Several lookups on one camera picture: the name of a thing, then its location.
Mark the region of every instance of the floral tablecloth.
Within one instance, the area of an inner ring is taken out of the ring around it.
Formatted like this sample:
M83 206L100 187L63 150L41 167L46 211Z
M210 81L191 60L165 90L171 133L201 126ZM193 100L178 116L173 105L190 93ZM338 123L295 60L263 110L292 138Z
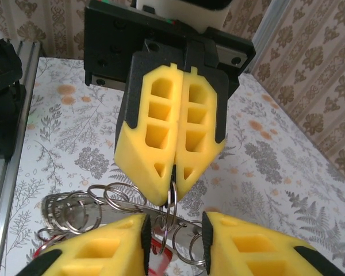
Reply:
M122 92L84 84L83 62L41 58L1 276L31 260L49 193L128 179L113 162ZM228 103L227 144L178 213L219 210L307 240L345 271L345 180L248 74ZM167 275L194 275L180 262Z

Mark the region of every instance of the patterned wallpaper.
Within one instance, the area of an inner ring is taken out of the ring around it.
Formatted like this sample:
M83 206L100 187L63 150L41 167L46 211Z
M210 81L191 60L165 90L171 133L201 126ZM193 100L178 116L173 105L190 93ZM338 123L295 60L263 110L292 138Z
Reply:
M293 0L253 70L345 175L345 0Z
M130 5L131 0L114 0ZM271 0L235 0L226 32L251 39ZM83 58L86 0L0 0L0 30L7 38L41 41L57 58Z

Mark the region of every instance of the wallpaper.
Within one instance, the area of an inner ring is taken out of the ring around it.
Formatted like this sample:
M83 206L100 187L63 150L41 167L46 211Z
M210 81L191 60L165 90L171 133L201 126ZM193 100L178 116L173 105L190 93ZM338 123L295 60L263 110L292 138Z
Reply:
M253 70L345 176L345 0L293 0Z
M42 42L47 56L83 58L87 0L0 0L0 30L7 38ZM131 0L114 0L131 4ZM271 0L235 0L223 30L251 39Z
M81 60L40 59L1 276L16 275L40 246L35 231L44 226L46 195L131 183L113 160L122 91L87 87L84 77ZM239 81L228 101L225 148L180 200L178 215L201 220L203 210L216 210L287 233L345 271L344 178L252 75ZM197 274L181 261L166 273Z

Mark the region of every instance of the beige damask wallpaper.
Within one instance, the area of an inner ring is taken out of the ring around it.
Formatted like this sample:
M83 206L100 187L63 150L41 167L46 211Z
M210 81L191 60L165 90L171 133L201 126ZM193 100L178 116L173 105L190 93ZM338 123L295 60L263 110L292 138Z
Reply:
M57 58L83 58L83 20L87 0L0 0L0 30L7 38L41 41ZM114 0L130 5L131 0ZM271 0L234 1L226 32L251 39Z
M345 0L292 0L253 74L345 175Z

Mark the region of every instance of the metal frame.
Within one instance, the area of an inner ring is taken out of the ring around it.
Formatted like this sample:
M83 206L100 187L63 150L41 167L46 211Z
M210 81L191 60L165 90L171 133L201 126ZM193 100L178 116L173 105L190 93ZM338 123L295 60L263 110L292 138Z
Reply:
M255 32L252 42L256 50L256 56L248 65L246 72L252 72L258 60L262 57L265 49L267 48L271 37L277 30L277 26L286 9L288 8L291 0L272 0L270 6L267 8L261 23Z
M22 61L23 77L20 79L20 83L25 85L27 94L19 121L14 154L10 159L0 159L0 265L10 212L12 211L14 190L41 48L40 43L22 41L11 41L11 43Z

